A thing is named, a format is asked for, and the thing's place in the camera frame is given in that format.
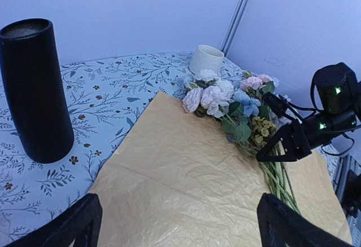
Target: tablecloth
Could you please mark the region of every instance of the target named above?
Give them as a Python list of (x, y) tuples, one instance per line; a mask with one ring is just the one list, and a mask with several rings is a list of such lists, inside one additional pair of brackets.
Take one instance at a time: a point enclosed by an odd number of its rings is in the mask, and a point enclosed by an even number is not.
[[(169, 52), (61, 65), (75, 143), (53, 164), (24, 153), (0, 82), (0, 223), (7, 241), (53, 220), (86, 194), (157, 92), (183, 98), (191, 58), (191, 52)], [(223, 78), (238, 81), (242, 72), (224, 60)], [(332, 176), (337, 160), (323, 156)]]

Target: black cable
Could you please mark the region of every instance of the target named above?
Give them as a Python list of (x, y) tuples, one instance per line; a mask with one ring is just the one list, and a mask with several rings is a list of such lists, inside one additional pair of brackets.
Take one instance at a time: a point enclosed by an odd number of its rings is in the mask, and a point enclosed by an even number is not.
[(351, 145), (348, 149), (346, 149), (345, 151), (343, 151), (343, 152), (341, 152), (341, 153), (333, 154), (333, 153), (329, 153), (329, 152), (325, 151), (325, 150), (323, 149), (323, 147), (324, 147), (324, 145), (323, 145), (323, 146), (321, 146), (322, 151), (323, 151), (324, 153), (330, 155), (330, 156), (335, 156), (335, 157), (340, 157), (340, 156), (346, 154), (346, 153), (347, 153), (349, 150), (351, 150), (352, 147), (354, 146), (354, 144), (355, 144), (355, 139), (349, 137), (349, 136), (348, 136), (347, 134), (345, 134), (345, 133), (343, 133), (342, 136), (345, 137), (346, 139), (352, 141), (352, 145)]
[(299, 119), (302, 121), (302, 123), (304, 123), (305, 125), (307, 125), (307, 122), (305, 121), (305, 118), (303, 118), (302, 116), (300, 116), (300, 114), (297, 113), (292, 107), (295, 107), (296, 109), (300, 109), (300, 110), (302, 110), (302, 111), (313, 111), (310, 116), (314, 115), (314, 114), (317, 112), (316, 109), (313, 109), (313, 108), (302, 108), (302, 107), (296, 106), (296, 105), (294, 105), (293, 103), (288, 102), (282, 95), (278, 95), (278, 96), (279, 96), (279, 98), (280, 98), (281, 100), (283, 100), (283, 102), (287, 105), (287, 108), (288, 108), (297, 118), (299, 118)]
[(296, 108), (296, 109), (301, 110), (301, 111), (317, 112), (317, 110), (315, 108), (302, 108), (302, 107), (299, 107), (297, 105), (294, 105), (292, 102), (288, 102), (288, 104), (291, 105), (293, 108)]
[(315, 81), (314, 81), (313, 78), (312, 78), (312, 83), (311, 83), (310, 95), (311, 95), (312, 105), (314, 106), (314, 108), (316, 109), (316, 111), (322, 112), (322, 110), (320, 110), (319, 108), (317, 108), (317, 105), (316, 105), (316, 101), (315, 101)]
[(342, 133), (346, 133), (348, 131), (353, 131), (353, 130), (358, 130), (358, 129), (361, 129), (361, 125), (351, 127), (346, 130), (321, 130), (321, 132), (327, 133), (327, 134), (342, 134)]

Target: kraft wrapping paper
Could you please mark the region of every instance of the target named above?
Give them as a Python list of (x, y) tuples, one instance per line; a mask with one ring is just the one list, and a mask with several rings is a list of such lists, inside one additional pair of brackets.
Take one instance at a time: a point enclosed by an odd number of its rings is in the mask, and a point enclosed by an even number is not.
[[(325, 160), (288, 164), (302, 215), (351, 243)], [(98, 246), (261, 246), (256, 208), (269, 192), (212, 118), (163, 93), (144, 111), (92, 189), (103, 207)]]

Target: white ceramic cup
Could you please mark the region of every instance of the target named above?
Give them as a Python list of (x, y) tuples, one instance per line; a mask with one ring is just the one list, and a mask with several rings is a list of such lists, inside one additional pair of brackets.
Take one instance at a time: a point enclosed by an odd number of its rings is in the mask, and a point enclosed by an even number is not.
[(214, 47), (199, 45), (190, 63), (190, 71), (197, 74), (202, 69), (210, 69), (219, 73), (224, 53)]

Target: black vase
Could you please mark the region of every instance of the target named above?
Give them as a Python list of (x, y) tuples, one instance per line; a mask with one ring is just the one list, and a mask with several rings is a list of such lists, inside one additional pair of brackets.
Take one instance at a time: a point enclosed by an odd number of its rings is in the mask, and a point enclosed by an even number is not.
[(43, 164), (63, 158), (74, 133), (61, 82), (51, 21), (29, 19), (0, 30), (6, 99), (27, 155)]

